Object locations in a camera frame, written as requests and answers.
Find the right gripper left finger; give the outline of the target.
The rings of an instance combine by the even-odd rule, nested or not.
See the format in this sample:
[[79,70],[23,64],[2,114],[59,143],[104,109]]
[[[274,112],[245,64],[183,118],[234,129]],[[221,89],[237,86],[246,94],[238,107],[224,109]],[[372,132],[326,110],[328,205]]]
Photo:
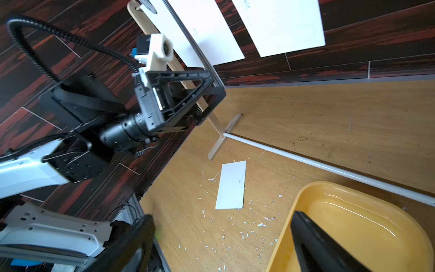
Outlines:
[[139,261],[133,272],[146,272],[155,237],[152,215],[147,214],[118,238],[97,258],[86,272],[121,272],[139,253]]

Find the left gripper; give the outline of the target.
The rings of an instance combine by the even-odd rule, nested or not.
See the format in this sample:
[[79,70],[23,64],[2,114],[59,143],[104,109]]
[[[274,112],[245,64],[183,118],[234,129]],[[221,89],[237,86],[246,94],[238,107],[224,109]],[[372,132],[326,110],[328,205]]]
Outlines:
[[[196,125],[209,120],[217,132],[224,132],[213,111],[226,92],[224,87],[213,87],[214,81],[208,71],[147,71],[140,68],[134,77],[140,80],[134,88],[140,109],[135,122],[145,135],[182,131],[191,120]],[[178,86],[187,81],[198,85]]]

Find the white postcard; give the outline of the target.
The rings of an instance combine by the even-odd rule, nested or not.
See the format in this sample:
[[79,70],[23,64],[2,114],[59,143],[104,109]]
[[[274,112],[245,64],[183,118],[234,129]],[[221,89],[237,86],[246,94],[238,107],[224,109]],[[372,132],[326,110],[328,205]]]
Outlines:
[[216,210],[243,208],[246,167],[246,161],[222,165]]
[[[160,33],[173,43],[174,51],[190,68],[203,68],[163,1],[140,1],[141,9]],[[215,1],[170,1],[209,63],[213,66],[244,59],[244,55]]]
[[325,46],[317,0],[233,1],[261,57]]

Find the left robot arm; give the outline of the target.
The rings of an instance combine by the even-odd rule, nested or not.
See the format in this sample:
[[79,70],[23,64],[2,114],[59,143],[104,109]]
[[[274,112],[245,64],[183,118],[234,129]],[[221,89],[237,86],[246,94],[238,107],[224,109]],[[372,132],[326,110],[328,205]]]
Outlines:
[[[126,109],[100,81],[76,75],[45,96],[78,121],[69,133],[35,140],[1,158],[1,197],[26,190],[92,179],[117,153],[136,158],[154,148],[161,134],[198,124],[225,98],[208,71],[146,71],[135,87],[138,108]],[[30,245],[96,257],[110,245],[109,222],[83,221],[37,208],[14,207],[1,226],[2,245]]]

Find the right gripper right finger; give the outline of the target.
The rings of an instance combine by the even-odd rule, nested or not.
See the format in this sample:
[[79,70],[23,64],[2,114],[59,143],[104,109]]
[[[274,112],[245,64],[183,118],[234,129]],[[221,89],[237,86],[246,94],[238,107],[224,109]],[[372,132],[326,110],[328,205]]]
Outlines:
[[368,272],[304,212],[296,211],[291,232],[302,272]]

